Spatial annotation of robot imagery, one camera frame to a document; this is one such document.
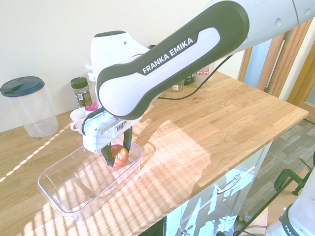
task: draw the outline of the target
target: franka emika robot arm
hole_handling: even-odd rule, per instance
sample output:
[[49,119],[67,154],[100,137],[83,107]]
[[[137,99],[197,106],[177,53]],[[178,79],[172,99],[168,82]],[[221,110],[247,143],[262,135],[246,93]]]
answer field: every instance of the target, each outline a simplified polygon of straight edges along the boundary
[[84,147],[102,150],[125,134],[163,91],[200,68],[286,32],[315,16],[315,0],[213,0],[151,50],[127,32],[95,35],[91,45],[95,92],[101,109],[82,128]]

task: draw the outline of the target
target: black cable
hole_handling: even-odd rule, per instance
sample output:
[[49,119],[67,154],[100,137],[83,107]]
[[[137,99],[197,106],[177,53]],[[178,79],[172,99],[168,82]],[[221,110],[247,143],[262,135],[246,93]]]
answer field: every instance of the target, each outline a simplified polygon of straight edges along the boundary
[[165,99],[165,100],[182,100],[182,99],[184,99],[184,98],[188,98],[188,97],[194,95],[194,94],[205,84],[205,82],[207,82],[208,79],[209,79],[211,76],[213,76],[213,74],[214,74],[227,60],[229,60],[229,59],[231,58],[231,56],[233,56],[233,55],[230,55],[230,56],[228,56],[226,59],[224,59],[224,61],[222,61],[222,62],[212,71],[212,73],[201,83],[201,85],[199,85],[199,87],[198,87],[194,92],[192,92],[191,94],[189,94],[189,95],[187,95],[187,96],[185,96],[185,97],[180,97],[180,98],[158,97],[158,99]]
[[252,235],[252,236],[256,236],[256,235],[253,235],[253,234],[251,234],[250,232],[247,232],[247,231],[245,231],[245,230],[238,230],[238,231],[235,231],[234,234],[233,234],[233,236],[235,236],[235,235],[236,235],[237,233],[239,233],[239,232],[247,233],[247,234]]

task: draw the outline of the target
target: white mug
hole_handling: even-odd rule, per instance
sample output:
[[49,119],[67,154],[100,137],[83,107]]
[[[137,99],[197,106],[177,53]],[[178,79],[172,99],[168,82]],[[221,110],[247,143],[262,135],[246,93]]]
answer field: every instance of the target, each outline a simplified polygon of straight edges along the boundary
[[70,129],[73,131],[78,131],[79,134],[82,134],[82,123],[87,117],[85,114],[85,107],[75,109],[70,113],[70,118],[73,121],[71,123]]

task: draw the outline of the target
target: plastic tray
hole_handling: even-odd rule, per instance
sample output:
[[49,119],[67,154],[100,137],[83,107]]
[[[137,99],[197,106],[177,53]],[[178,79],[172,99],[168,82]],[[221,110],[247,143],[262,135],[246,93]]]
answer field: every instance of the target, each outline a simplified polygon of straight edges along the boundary
[[[117,137],[112,144],[122,144]],[[143,151],[131,143],[129,161],[117,170],[106,164],[100,152],[83,147],[47,168],[38,178],[39,191],[60,215],[86,220],[140,171]]]

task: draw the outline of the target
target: red checkered lid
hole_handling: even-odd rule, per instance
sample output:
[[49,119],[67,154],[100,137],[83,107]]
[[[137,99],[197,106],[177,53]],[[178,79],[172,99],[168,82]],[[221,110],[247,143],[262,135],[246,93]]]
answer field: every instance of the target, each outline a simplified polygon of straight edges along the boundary
[[197,75],[209,75],[210,74],[210,70],[202,72],[202,71],[197,71],[196,72]]

